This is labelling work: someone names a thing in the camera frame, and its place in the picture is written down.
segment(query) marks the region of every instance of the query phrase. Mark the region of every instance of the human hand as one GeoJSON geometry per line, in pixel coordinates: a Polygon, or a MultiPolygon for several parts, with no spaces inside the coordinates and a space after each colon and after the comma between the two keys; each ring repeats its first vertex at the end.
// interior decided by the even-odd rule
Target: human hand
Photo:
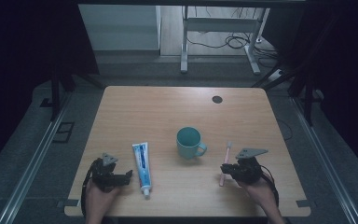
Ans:
{"type": "MultiPolygon", "coordinates": [[[[264,174],[269,180],[272,177],[264,174]]],[[[268,217],[268,223],[270,224],[284,224],[281,212],[275,202],[275,196],[267,181],[260,178],[255,183],[248,185],[243,182],[237,181],[238,185],[245,189],[249,197],[264,210],[268,217]]]]}
{"type": "Polygon", "coordinates": [[[86,224],[101,224],[103,216],[119,193],[119,187],[103,192],[91,179],[86,188],[86,224]]]}

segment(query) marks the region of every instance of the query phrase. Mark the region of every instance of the mug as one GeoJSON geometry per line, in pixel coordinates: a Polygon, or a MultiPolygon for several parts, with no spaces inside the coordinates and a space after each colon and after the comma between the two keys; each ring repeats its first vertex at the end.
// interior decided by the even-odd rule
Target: mug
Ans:
{"type": "Polygon", "coordinates": [[[185,127],[176,135],[179,155],[187,160],[200,157],[206,152],[206,145],[201,142],[200,132],[193,127],[185,127]]]}

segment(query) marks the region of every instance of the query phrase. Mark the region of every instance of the wooden table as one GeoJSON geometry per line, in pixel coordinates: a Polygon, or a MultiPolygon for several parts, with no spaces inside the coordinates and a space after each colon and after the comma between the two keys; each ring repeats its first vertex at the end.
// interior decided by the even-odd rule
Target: wooden table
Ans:
{"type": "MultiPolygon", "coordinates": [[[[263,217],[227,175],[219,187],[220,165],[232,142],[229,163],[243,147],[265,148],[257,157],[269,168],[280,193],[285,217],[305,217],[309,207],[266,93],[246,88],[108,87],[94,120],[68,199],[79,200],[91,163],[104,152],[119,161],[115,174],[133,170],[108,216],[112,217],[263,217]],[[223,102],[213,102],[220,96],[223,102]],[[184,126],[200,130],[208,146],[192,161],[179,157],[176,133],[184,126]],[[148,142],[153,188],[146,200],[139,188],[131,145],[148,142]]],[[[79,206],[66,206],[67,216],[82,216],[79,206]]]]}

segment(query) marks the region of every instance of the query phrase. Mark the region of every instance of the mug handle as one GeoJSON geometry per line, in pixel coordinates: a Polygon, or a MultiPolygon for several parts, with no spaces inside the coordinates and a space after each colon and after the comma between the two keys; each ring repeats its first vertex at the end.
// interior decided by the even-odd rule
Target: mug handle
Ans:
{"type": "Polygon", "coordinates": [[[206,149],[208,149],[208,148],[206,147],[206,145],[203,144],[202,142],[200,142],[199,148],[202,149],[202,150],[201,150],[201,151],[197,150],[195,156],[202,156],[202,155],[206,152],[206,149]]]}

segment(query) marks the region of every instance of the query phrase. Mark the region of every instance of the toothpaste tube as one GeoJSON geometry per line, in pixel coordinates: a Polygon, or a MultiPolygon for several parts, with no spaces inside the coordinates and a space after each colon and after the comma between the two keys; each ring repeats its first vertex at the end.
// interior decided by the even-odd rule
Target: toothpaste tube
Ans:
{"type": "Polygon", "coordinates": [[[152,188],[152,181],[150,179],[149,153],[147,148],[147,142],[133,144],[132,149],[135,153],[141,191],[144,193],[145,198],[148,199],[150,190],[152,188]]]}

